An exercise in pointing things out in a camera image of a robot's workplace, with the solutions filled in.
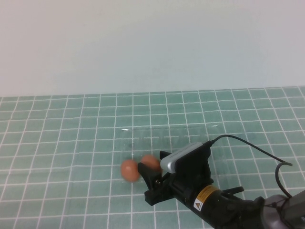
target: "black cable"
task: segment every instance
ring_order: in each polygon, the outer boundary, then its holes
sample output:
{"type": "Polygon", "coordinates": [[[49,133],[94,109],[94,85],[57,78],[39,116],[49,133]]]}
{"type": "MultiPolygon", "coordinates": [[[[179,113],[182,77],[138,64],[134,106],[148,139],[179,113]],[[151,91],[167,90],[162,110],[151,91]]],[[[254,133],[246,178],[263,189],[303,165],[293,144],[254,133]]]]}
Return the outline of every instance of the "black cable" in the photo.
{"type": "Polygon", "coordinates": [[[263,149],[261,149],[261,148],[255,146],[255,145],[253,145],[252,143],[247,142],[247,141],[243,140],[242,138],[236,137],[236,136],[234,136],[234,135],[220,135],[220,136],[218,136],[217,138],[215,138],[214,140],[211,140],[211,145],[213,145],[216,141],[218,141],[220,138],[223,138],[223,137],[230,137],[230,138],[234,138],[234,139],[237,139],[237,140],[239,140],[239,141],[242,141],[242,142],[246,143],[247,145],[249,145],[249,146],[251,146],[251,147],[253,147],[253,148],[255,148],[255,149],[261,151],[262,153],[268,155],[269,157],[272,157],[273,159],[279,161],[280,164],[278,164],[278,165],[276,166],[276,169],[275,169],[275,180],[276,180],[276,183],[277,183],[277,185],[279,186],[279,188],[281,189],[281,191],[282,191],[283,193],[285,193],[285,195],[286,195],[288,198],[291,198],[291,197],[292,197],[292,195],[290,195],[289,192],[288,192],[288,191],[283,187],[283,185],[281,184],[281,181],[280,181],[279,175],[278,175],[278,174],[279,174],[280,167],[281,167],[282,165],[292,166],[291,163],[286,162],[286,161],[284,161],[284,160],[282,160],[282,159],[280,159],[280,158],[278,158],[278,157],[276,157],[276,156],[274,156],[274,155],[272,155],[272,154],[270,154],[270,153],[264,151],[263,149]]]}
{"type": "Polygon", "coordinates": [[[243,140],[242,138],[236,137],[236,136],[234,136],[234,135],[220,135],[220,136],[218,136],[217,138],[215,138],[214,140],[211,141],[212,144],[214,144],[216,141],[218,141],[220,138],[223,138],[223,137],[235,138],[235,139],[237,139],[237,140],[239,140],[239,141],[242,141],[242,142],[248,144],[249,146],[251,146],[251,147],[253,147],[253,148],[255,148],[255,149],[261,151],[262,153],[268,155],[269,157],[272,157],[273,159],[278,160],[279,162],[285,162],[284,160],[279,159],[278,157],[276,157],[276,156],[274,156],[274,155],[272,155],[272,154],[270,154],[270,153],[264,151],[263,149],[261,149],[261,148],[255,146],[255,145],[253,145],[252,143],[247,142],[247,141],[243,140]]]}
{"type": "Polygon", "coordinates": [[[287,190],[283,187],[283,185],[281,184],[280,178],[279,178],[279,176],[278,176],[278,173],[279,173],[279,171],[280,171],[280,167],[283,166],[283,165],[292,166],[291,163],[288,163],[288,162],[285,162],[285,161],[284,161],[284,162],[281,162],[280,164],[278,164],[278,165],[276,166],[276,169],[275,169],[275,180],[276,180],[277,185],[278,185],[279,188],[281,189],[281,191],[284,192],[285,195],[286,195],[288,198],[291,198],[292,195],[290,195],[290,193],[287,192],[287,190]]]}

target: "grid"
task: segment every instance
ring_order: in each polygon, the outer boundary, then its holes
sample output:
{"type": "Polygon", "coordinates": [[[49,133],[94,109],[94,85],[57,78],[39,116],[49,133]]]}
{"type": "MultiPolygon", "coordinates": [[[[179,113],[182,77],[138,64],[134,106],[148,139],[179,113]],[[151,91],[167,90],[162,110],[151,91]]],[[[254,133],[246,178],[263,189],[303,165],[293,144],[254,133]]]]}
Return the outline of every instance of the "grid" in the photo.
{"type": "MultiPolygon", "coordinates": [[[[293,163],[283,184],[304,190],[305,87],[0,98],[1,228],[207,229],[175,199],[146,204],[145,183],[124,182],[120,164],[224,133],[293,163]]],[[[281,193],[276,162],[235,139],[209,164],[242,198],[281,193]]]]}

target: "warning label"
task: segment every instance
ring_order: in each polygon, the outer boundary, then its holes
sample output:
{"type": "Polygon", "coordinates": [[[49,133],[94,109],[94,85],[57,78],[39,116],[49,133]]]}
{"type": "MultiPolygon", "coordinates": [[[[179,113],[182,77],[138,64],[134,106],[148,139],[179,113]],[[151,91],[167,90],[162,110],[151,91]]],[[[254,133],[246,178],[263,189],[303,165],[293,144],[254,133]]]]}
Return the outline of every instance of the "warning label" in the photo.
{"type": "Polygon", "coordinates": [[[197,209],[198,211],[201,211],[202,206],[203,206],[204,202],[206,201],[206,199],[216,190],[218,190],[218,188],[216,188],[212,185],[208,185],[204,189],[202,189],[200,191],[200,193],[198,194],[197,198],[195,199],[195,202],[193,205],[194,208],[197,209]]]}

